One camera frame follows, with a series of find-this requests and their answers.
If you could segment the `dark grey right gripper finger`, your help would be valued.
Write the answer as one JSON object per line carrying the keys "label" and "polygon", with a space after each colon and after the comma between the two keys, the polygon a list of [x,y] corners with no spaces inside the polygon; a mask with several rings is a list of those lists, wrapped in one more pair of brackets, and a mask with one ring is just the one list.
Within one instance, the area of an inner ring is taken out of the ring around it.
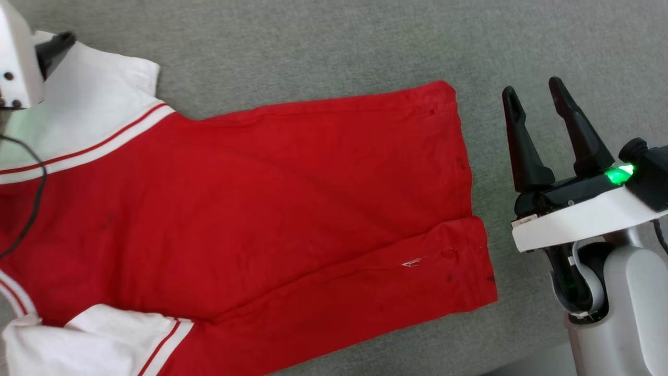
{"label": "dark grey right gripper finger", "polygon": [[542,163],[526,127],[527,115],[511,86],[503,90],[503,107],[515,191],[525,193],[553,185],[554,173]]}
{"label": "dark grey right gripper finger", "polygon": [[563,81],[559,77],[552,77],[548,86],[555,110],[566,125],[575,155],[573,169],[576,176],[589,178],[611,168],[615,159]]}

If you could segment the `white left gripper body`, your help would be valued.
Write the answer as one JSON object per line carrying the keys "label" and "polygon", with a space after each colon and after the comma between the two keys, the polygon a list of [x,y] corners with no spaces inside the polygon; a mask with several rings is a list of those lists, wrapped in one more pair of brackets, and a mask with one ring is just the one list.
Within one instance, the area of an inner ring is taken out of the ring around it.
{"label": "white left gripper body", "polygon": [[0,0],[0,109],[30,109],[44,98],[31,28],[9,0]]}

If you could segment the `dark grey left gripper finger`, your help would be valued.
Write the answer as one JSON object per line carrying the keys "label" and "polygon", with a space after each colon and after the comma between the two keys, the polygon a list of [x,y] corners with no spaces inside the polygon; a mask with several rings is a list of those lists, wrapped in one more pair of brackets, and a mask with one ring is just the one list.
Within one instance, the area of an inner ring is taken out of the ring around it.
{"label": "dark grey left gripper finger", "polygon": [[75,43],[76,36],[72,32],[63,32],[35,46],[42,79],[48,79]]}

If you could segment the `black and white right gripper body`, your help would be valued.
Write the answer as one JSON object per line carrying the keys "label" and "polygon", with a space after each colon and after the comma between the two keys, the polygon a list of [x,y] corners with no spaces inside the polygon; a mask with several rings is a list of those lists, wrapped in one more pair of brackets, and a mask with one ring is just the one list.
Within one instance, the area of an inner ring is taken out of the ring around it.
{"label": "black and white right gripper body", "polygon": [[657,211],[623,186],[634,172],[631,164],[613,167],[603,175],[603,182],[612,184],[612,190],[544,216],[512,222],[511,235],[517,250],[528,252],[603,236],[668,216],[668,201],[665,209]]}

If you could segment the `red and white shirt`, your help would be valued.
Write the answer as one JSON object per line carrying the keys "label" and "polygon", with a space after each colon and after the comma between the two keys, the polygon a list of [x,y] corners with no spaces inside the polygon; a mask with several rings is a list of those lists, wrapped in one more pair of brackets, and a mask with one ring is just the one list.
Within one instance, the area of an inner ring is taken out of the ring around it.
{"label": "red and white shirt", "polygon": [[498,298],[448,83],[189,119],[77,43],[0,142],[9,376],[264,376]]}

